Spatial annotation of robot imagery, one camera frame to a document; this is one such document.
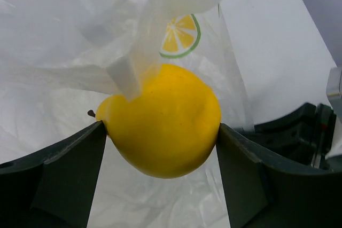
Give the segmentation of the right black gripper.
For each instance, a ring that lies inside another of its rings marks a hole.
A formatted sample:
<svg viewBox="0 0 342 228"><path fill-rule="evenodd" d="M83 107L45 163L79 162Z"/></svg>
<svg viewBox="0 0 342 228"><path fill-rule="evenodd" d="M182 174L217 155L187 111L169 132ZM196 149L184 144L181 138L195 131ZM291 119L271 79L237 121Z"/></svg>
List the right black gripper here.
<svg viewBox="0 0 342 228"><path fill-rule="evenodd" d="M301 164L329 169L325 156L331 150L336 118L327 105L304 103L284 117L256 125L253 141Z"/></svg>

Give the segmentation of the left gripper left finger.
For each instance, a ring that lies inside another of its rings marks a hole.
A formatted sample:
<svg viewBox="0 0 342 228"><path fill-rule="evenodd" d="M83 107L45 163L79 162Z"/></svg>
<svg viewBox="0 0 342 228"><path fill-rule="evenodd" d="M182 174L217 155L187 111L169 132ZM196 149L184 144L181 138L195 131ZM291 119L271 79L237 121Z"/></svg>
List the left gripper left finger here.
<svg viewBox="0 0 342 228"><path fill-rule="evenodd" d="M102 122L1 164L1 227L87 227L106 142Z"/></svg>

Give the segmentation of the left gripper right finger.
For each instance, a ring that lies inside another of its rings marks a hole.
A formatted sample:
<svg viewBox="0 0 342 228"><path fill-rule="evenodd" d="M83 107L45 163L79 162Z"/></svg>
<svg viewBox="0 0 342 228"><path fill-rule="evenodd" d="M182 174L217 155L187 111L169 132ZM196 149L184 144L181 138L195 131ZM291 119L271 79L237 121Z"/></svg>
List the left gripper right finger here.
<svg viewBox="0 0 342 228"><path fill-rule="evenodd" d="M225 124L216 144L231 227L341 227L341 173L306 166Z"/></svg>

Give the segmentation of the clear printed plastic bag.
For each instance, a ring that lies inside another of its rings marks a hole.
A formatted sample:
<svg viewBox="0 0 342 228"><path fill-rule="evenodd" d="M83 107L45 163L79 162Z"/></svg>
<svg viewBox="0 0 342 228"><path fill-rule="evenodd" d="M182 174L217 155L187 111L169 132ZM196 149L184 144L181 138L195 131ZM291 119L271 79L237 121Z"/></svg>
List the clear printed plastic bag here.
<svg viewBox="0 0 342 228"><path fill-rule="evenodd" d="M1 0L1 160L12 161L93 124L91 104L132 96L158 63L194 71L223 121L252 115L221 0ZM164 180L131 167L106 140L87 227L214 227L226 223L217 155Z"/></svg>

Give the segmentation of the yellow fake lemon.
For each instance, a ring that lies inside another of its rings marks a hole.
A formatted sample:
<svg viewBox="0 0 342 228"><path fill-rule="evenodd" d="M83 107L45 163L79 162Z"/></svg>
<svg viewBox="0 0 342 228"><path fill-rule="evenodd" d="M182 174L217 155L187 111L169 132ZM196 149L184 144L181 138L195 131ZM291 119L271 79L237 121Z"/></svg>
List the yellow fake lemon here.
<svg viewBox="0 0 342 228"><path fill-rule="evenodd" d="M171 179L199 168L211 154L221 122L219 101L193 72L163 64L132 101L107 97L95 112L122 157L140 172Z"/></svg>

